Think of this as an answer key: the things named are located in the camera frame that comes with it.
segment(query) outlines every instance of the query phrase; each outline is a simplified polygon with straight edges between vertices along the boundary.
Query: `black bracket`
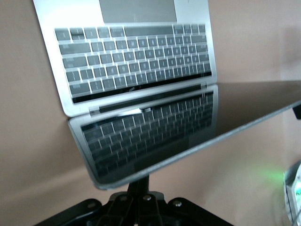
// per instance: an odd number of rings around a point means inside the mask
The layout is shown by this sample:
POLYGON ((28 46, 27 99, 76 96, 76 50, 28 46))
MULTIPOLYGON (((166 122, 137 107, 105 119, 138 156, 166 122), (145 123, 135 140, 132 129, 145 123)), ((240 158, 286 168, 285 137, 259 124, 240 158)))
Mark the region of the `black bracket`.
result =
POLYGON ((296 107, 293 107, 293 112, 295 113, 296 115, 296 118, 298 120, 301 120, 301 105, 298 105, 296 107))
POLYGON ((113 194, 104 206, 96 199, 80 202, 36 226, 233 226, 184 199, 169 203, 149 191, 149 177, 113 194))

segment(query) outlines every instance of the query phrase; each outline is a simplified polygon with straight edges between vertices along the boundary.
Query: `bolt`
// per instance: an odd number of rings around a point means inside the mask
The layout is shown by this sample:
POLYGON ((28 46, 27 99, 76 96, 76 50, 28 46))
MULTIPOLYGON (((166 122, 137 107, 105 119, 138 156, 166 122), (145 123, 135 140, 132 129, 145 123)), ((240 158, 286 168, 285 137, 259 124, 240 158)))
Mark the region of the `bolt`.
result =
POLYGON ((88 204, 88 208, 90 209, 90 208, 93 208, 93 207, 95 207, 96 206, 96 203, 95 202, 91 202, 91 203, 89 203, 88 204))
POLYGON ((149 201, 149 200, 151 200, 151 196, 150 195, 145 195, 144 197, 143 197, 143 199, 145 200, 145 201, 149 201))
POLYGON ((127 200, 127 197, 125 195, 120 197, 120 201, 126 201, 126 200, 127 200))
POLYGON ((180 206, 182 206, 182 203, 178 200, 174 200, 173 205, 176 207, 180 207, 180 206))

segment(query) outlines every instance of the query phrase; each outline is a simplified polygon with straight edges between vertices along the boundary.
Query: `laptop keyboard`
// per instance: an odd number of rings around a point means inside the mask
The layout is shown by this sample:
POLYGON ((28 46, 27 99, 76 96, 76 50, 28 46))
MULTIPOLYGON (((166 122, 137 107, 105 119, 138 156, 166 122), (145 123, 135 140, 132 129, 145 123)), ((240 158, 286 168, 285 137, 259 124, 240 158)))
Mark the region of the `laptop keyboard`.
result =
POLYGON ((211 76, 203 24, 57 28, 72 97, 211 76))
POLYGON ((82 127, 99 176, 211 126, 213 92, 82 127))

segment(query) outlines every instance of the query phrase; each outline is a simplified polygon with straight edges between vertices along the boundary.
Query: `laptop lid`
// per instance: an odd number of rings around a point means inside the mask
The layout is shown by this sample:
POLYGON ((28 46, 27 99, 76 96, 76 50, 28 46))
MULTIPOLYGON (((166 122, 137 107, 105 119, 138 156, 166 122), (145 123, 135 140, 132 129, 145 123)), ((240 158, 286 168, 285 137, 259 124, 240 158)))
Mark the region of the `laptop lid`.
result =
POLYGON ((70 117, 216 83, 207 0, 34 0, 34 5, 70 117))
POLYGON ((216 136, 217 85, 136 107, 69 121, 97 188, 112 189, 143 178, 199 151, 216 136))

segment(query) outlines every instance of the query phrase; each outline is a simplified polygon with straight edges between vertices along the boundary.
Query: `space bar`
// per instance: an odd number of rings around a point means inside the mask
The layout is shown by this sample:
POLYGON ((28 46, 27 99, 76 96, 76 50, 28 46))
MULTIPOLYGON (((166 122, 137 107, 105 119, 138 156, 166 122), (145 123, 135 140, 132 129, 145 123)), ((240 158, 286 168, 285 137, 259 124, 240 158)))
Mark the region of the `space bar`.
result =
POLYGON ((125 27, 127 37, 174 34, 172 26, 125 27))

